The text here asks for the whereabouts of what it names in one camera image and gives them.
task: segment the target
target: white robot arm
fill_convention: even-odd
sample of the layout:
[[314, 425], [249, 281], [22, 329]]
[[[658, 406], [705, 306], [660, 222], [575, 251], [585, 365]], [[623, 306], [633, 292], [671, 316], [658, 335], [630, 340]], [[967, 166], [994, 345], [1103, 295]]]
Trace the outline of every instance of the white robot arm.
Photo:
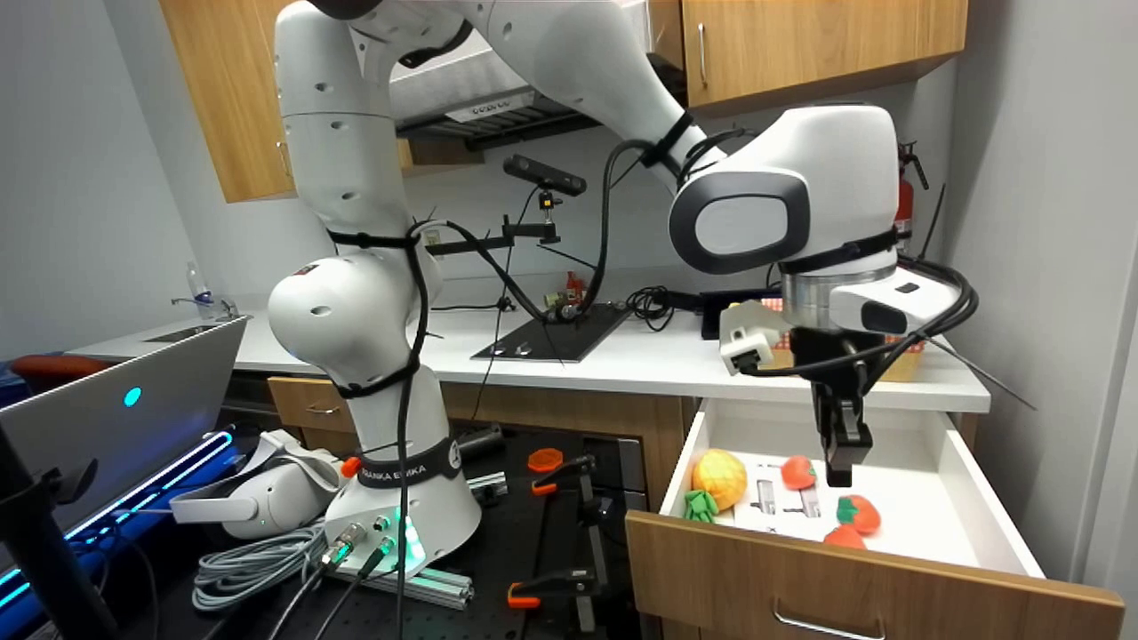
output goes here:
[[[268, 314], [278, 340], [327, 369], [349, 396], [366, 452], [362, 474], [327, 512], [327, 537], [378, 548], [369, 531], [398, 508], [406, 491], [424, 563], [456, 552], [476, 531], [479, 512], [447, 440], [436, 379], [415, 361], [415, 340], [406, 340], [406, 327], [424, 324], [429, 269], [410, 232], [386, 78], [398, 60], [444, 51], [467, 24], [543, 96], [623, 140], [654, 147], [645, 164], [680, 182], [671, 205], [680, 256], [711, 274], [777, 263], [790, 274], [787, 302], [796, 327], [863, 329], [863, 314], [848, 314], [857, 295], [870, 299], [874, 284], [895, 269], [888, 235], [895, 134], [885, 111], [790, 111], [725, 155], [663, 92], [614, 0], [314, 0], [285, 6], [278, 90], [292, 174], [300, 200], [339, 242], [339, 256], [288, 274]], [[826, 430], [847, 430], [857, 440], [857, 425], [841, 422], [848, 411], [833, 416], [838, 422]]]

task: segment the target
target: green object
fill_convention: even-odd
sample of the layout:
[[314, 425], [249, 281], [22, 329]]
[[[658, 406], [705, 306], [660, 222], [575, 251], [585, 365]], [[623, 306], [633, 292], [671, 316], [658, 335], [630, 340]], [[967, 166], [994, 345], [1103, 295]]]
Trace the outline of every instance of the green object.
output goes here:
[[684, 493], [684, 519], [692, 519], [692, 523], [716, 523], [719, 517], [719, 506], [707, 491], [685, 491]]
[[852, 523], [852, 519], [857, 519], [852, 499], [838, 499], [838, 523]]

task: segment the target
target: toy food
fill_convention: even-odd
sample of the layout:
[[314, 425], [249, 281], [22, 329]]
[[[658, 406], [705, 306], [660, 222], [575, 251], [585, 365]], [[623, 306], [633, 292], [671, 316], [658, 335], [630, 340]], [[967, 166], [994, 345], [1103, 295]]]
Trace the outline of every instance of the toy food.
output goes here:
[[781, 485], [787, 485], [790, 491], [812, 491], [812, 486], [813, 486], [813, 467], [812, 467], [812, 459], [808, 459], [808, 455], [790, 455], [790, 459], [781, 462]]
[[833, 533], [826, 533], [822, 544], [863, 552], [863, 540], [859, 540], [859, 533], [852, 525], [835, 525]]
[[867, 499], [848, 493], [838, 499], [838, 523], [852, 525], [859, 537], [870, 537], [880, 531], [880, 512]]
[[707, 491], [719, 506], [719, 512], [736, 508], [746, 493], [746, 470], [732, 452], [707, 448], [691, 467], [691, 486]]

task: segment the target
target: white cable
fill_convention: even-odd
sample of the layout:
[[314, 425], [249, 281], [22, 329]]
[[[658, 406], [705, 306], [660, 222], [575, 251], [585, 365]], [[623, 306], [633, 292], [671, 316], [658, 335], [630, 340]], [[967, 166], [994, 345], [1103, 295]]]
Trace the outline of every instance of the white cable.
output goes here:
[[285, 582], [294, 571], [310, 571], [324, 552], [316, 525], [301, 525], [281, 537], [263, 537], [240, 548], [228, 548], [198, 557], [192, 578], [194, 610], [222, 610], [268, 588]]

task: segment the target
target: laptop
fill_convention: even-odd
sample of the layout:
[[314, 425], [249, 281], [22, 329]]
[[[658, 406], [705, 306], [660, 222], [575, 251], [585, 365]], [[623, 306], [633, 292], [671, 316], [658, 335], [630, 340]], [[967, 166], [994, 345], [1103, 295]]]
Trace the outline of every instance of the laptop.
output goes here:
[[[121, 537], [129, 517], [160, 506], [232, 446], [213, 425], [240, 335], [246, 321], [228, 321], [0, 410], [28, 478], [73, 478], [96, 462], [90, 486], [52, 512], [72, 548]], [[2, 608], [22, 594], [28, 588], [0, 544], [0, 635]]]

